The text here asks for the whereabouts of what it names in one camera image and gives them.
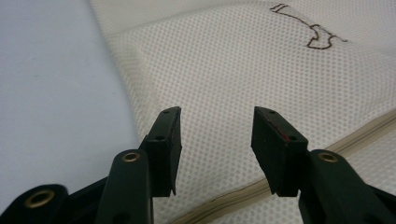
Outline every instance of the stitching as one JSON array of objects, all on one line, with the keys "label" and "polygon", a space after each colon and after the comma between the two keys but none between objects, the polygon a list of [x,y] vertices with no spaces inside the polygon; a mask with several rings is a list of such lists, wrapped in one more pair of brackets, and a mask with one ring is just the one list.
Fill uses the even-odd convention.
[{"label": "stitching", "polygon": [[[287,17],[291,17],[294,18],[295,20],[301,22],[302,24],[306,25],[309,29],[313,30],[315,32],[315,36],[313,36],[311,38],[311,40],[309,40],[308,44],[306,45],[309,49],[329,49],[332,47],[332,39],[333,38],[338,38],[340,39],[342,42],[347,42],[347,40],[339,37],[338,35],[334,35],[332,33],[330,33],[329,31],[327,31],[326,29],[324,29],[322,26],[320,26],[319,24],[313,24],[313,25],[309,25],[306,21],[303,21],[302,19],[295,17],[293,15],[287,14],[285,12],[280,12],[280,10],[282,10],[283,8],[288,7],[288,5],[286,4],[279,4],[275,7],[271,7],[270,10],[272,12],[275,12],[276,14],[280,14],[280,15],[284,15]],[[314,41],[318,41],[320,39],[320,34],[318,33],[318,31],[316,29],[314,29],[314,27],[318,27],[321,31],[325,32],[326,34],[329,35],[328,39],[327,39],[327,46],[325,47],[315,47],[312,46],[312,42]]]}]

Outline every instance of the black printed drawing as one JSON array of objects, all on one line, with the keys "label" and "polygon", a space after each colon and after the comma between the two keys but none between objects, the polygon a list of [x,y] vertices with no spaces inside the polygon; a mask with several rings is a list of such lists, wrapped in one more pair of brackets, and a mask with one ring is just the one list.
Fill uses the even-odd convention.
[{"label": "black printed drawing", "polygon": [[309,24],[308,22],[303,21],[297,15],[295,15],[296,13],[293,10],[290,10],[290,7],[286,4],[279,4],[275,7],[270,8],[270,10],[277,14],[294,18],[295,20],[305,24],[309,29],[313,30],[315,35],[311,38],[311,40],[309,40],[308,44],[306,45],[310,49],[329,49],[332,47],[333,38],[338,38],[343,42],[347,42],[345,39],[342,39],[339,36],[325,30],[319,24]]}]

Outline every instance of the white mesh fabric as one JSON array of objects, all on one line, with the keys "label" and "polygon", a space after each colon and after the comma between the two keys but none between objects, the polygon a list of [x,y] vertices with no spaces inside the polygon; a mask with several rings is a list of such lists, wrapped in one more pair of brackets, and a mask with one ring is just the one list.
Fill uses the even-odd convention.
[{"label": "white mesh fabric", "polygon": [[255,105],[281,113],[310,148],[395,108],[394,59],[338,37],[309,48],[329,33],[276,5],[212,7],[106,37],[141,137],[161,110],[182,107],[177,196],[155,199],[156,223],[263,178],[249,147]]},{"label": "white mesh fabric", "polygon": [[303,0],[290,5],[346,39],[396,57],[396,1]]},{"label": "white mesh fabric", "polygon": [[[374,187],[396,195],[396,130],[346,158],[359,176]],[[259,203],[220,217],[220,223],[303,223],[297,198],[271,196]]]},{"label": "white mesh fabric", "polygon": [[[248,0],[90,0],[104,35],[163,20],[180,13]],[[273,0],[287,3],[290,0]]]}]

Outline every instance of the white table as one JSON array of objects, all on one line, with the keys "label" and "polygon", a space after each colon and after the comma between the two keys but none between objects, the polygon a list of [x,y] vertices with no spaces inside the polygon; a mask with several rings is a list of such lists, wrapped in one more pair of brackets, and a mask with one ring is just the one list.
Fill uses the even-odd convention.
[{"label": "white table", "polygon": [[0,3],[0,213],[38,185],[88,186],[138,147],[122,85],[87,0]]}]

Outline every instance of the clamp jaw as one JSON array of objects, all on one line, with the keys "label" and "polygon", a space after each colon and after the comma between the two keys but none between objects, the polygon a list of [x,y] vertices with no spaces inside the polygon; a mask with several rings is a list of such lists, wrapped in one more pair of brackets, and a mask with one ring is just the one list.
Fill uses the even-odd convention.
[{"label": "clamp jaw", "polygon": [[340,155],[307,150],[281,115],[255,107],[251,147],[272,193],[296,197],[304,223],[396,223],[396,197],[366,185]]},{"label": "clamp jaw", "polygon": [[162,111],[139,149],[114,158],[108,177],[71,195],[61,185],[30,189],[7,208],[0,223],[153,223],[152,197],[176,194],[180,113],[180,107]]}]

